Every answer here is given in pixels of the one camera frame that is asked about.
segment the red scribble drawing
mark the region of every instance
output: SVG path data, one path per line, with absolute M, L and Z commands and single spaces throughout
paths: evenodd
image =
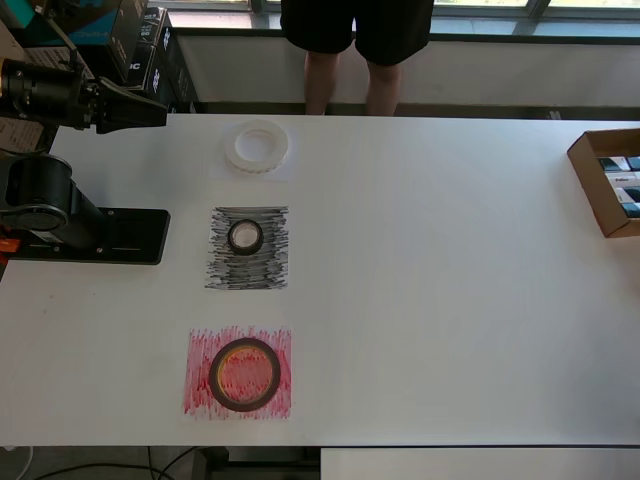
M 240 338 L 257 338 L 269 345 L 278 356 L 280 362 L 280 384 L 274 397 L 264 407 L 252 412 L 240 413 L 231 411 L 218 403 L 209 386 L 209 370 L 213 359 L 222 347 Z M 269 378 L 266 369 L 271 369 L 263 353 L 251 350 L 232 359 L 221 372 L 221 380 L 225 391 L 234 399 L 242 400 L 264 391 L 264 379 Z M 256 370 L 251 378 L 234 375 L 234 369 L 247 359 L 256 362 Z M 291 413 L 291 330 L 259 329 L 257 327 L 227 327 L 219 332 L 212 330 L 191 330 L 189 337 L 189 353 L 187 356 L 187 377 L 184 384 L 182 404 L 186 415 L 204 419 L 282 419 L 289 418 Z

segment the black case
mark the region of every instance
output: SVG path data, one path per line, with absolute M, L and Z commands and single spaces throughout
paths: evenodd
M 166 8 L 147 8 L 142 20 L 138 42 L 153 45 L 160 52 L 178 101 L 185 105 L 197 102 L 196 89 L 182 55 L 178 38 L 173 34 Z
M 181 111 L 158 51 L 152 45 L 140 43 L 136 47 L 126 89 L 166 105 L 169 113 Z

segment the black shorts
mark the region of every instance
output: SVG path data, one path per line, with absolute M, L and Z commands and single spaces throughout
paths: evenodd
M 280 23 L 294 45 L 340 53 L 353 40 L 369 62 L 396 65 L 429 42 L 434 0 L 282 0 Z

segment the clear tape roll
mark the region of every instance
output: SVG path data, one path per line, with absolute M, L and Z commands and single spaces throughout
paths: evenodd
M 252 161 L 238 152 L 238 138 L 249 132 L 266 132 L 275 141 L 275 148 L 271 155 L 261 161 Z M 243 173 L 267 173 L 278 168 L 289 152 L 289 136 L 282 127 L 268 120 L 250 120 L 235 126 L 227 135 L 224 150 L 229 164 Z

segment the black scribble drawing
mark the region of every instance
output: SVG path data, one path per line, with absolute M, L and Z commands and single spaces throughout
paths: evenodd
M 272 290 L 289 281 L 289 207 L 218 207 L 211 212 L 206 288 Z M 238 255 L 228 243 L 229 229 L 241 220 L 258 223 L 263 244 L 253 255 Z

